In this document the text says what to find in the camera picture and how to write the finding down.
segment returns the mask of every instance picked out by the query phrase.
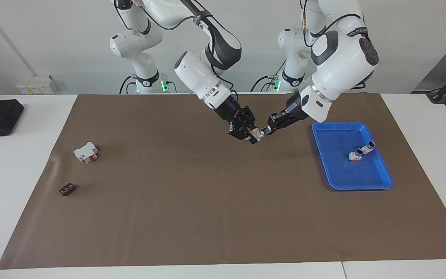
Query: white junction box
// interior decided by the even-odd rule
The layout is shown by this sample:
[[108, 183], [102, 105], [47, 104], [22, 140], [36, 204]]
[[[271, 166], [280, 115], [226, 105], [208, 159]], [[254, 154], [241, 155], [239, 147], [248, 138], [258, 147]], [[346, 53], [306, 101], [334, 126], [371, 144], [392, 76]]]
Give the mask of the white junction box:
[[16, 87], [22, 94], [56, 94], [58, 86], [50, 76], [17, 76]]

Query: green indicator light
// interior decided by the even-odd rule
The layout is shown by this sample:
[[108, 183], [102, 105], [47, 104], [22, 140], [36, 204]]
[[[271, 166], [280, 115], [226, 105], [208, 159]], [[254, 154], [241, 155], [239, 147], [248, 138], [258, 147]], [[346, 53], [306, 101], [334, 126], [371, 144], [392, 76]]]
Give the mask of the green indicator light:
[[279, 92], [280, 91], [280, 85], [281, 85], [281, 80], [278, 80], [276, 83], [274, 83], [273, 90], [275, 92]]
[[164, 81], [161, 81], [161, 86], [163, 87], [163, 92], [168, 92], [168, 90], [170, 90], [168, 84]]

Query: white object with red part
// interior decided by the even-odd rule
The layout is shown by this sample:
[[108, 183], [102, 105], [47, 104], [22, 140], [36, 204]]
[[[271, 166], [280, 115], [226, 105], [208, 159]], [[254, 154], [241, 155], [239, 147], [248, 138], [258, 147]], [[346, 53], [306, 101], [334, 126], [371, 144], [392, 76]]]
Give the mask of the white object with red part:
[[97, 160], [98, 149], [96, 146], [90, 141], [83, 146], [83, 148], [77, 149], [73, 152], [77, 159], [81, 162], [92, 163]]

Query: blue plastic tray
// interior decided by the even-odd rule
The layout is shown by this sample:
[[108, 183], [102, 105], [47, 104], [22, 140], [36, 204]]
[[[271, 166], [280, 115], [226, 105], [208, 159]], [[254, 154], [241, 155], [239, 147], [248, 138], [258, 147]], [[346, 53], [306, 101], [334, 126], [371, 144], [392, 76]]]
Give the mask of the blue plastic tray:
[[360, 122], [314, 123], [313, 133], [329, 184], [338, 190], [391, 189], [393, 179], [378, 148], [350, 162], [350, 152], [374, 141]]

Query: brown table surface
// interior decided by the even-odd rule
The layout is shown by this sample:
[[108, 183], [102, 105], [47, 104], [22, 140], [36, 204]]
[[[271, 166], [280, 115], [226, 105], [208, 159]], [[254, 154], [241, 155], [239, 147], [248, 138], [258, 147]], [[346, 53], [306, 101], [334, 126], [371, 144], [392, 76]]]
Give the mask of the brown table surface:
[[[240, 102], [264, 126], [287, 98]], [[195, 96], [79, 96], [0, 269], [446, 258], [446, 209], [381, 97], [344, 94], [328, 121], [369, 127], [393, 189], [333, 190], [311, 119], [251, 145]]]

